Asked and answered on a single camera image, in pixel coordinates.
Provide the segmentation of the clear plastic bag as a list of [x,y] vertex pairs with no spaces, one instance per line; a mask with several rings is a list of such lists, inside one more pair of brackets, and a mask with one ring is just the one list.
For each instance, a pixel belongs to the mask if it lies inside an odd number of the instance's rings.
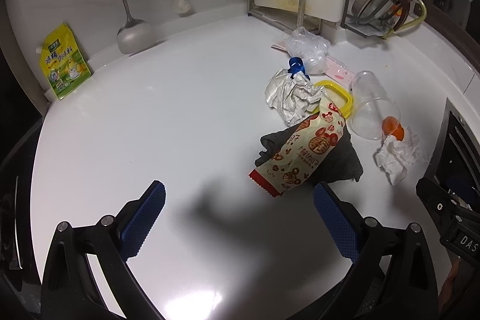
[[295,29],[284,43],[289,56],[303,61],[308,75],[318,76],[326,72],[326,55],[330,42],[324,37],[309,32],[305,27],[300,27]]

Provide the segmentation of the clear plastic cup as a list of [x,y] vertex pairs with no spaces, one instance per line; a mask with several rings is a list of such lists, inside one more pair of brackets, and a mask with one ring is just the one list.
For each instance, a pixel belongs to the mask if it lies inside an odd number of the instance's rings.
[[381,140],[387,116],[400,121],[400,109],[371,71],[361,71],[352,80],[353,107],[350,124],[354,133],[366,140]]

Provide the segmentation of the dark grey cloth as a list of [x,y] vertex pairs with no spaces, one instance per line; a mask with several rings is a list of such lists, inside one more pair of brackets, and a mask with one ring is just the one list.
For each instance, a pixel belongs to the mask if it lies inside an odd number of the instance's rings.
[[[259,152],[259,157],[255,160],[255,166],[261,166],[273,157],[291,137],[295,129],[296,126],[292,126],[283,131],[262,136],[260,143],[265,150]],[[307,182],[311,185],[316,185],[320,182],[330,184],[339,180],[349,179],[354,179],[358,182],[363,172],[360,159],[352,146],[351,135],[347,127],[344,127],[342,138],[310,175]]]

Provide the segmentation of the yellow green seasoning pouch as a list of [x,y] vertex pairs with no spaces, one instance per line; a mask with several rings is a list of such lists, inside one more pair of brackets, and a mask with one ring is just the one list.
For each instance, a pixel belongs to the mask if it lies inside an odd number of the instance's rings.
[[62,100],[92,76],[75,36],[61,23],[39,47],[39,65],[55,96]]

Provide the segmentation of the black kitchen sink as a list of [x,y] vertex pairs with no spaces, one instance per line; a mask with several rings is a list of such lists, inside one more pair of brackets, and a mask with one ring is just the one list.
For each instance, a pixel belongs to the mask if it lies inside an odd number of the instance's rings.
[[449,99],[442,119],[430,171],[448,192],[479,195],[479,142]]

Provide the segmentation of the orange peel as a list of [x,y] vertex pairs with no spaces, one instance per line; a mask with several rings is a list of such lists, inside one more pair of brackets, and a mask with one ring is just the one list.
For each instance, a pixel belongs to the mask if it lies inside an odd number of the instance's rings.
[[383,119],[382,132],[384,136],[393,136],[398,141],[404,140],[405,130],[400,121],[393,116],[387,116]]

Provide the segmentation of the white tissue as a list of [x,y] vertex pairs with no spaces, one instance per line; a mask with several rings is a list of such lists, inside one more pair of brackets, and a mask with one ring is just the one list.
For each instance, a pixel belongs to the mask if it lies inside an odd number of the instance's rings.
[[420,138],[411,127],[406,128],[403,140],[397,140],[395,136],[387,136],[383,140],[373,159],[386,174],[390,185],[395,186],[403,181],[409,166],[427,162],[426,153],[419,143]]

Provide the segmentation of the steel ladle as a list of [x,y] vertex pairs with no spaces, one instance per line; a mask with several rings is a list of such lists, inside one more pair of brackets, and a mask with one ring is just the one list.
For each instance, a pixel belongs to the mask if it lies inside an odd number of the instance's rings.
[[142,19],[134,19],[128,0],[122,0],[126,22],[116,35],[116,42],[121,54],[136,54],[154,46],[156,36],[154,29]]

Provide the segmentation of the blue plastic ribbon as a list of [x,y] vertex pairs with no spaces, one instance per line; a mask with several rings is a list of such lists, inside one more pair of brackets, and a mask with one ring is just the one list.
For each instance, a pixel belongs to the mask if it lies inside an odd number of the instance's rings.
[[289,59],[289,69],[287,70],[290,74],[290,78],[293,79],[294,75],[297,73],[302,73],[307,79],[310,79],[309,75],[306,73],[304,63],[299,57],[292,57]]

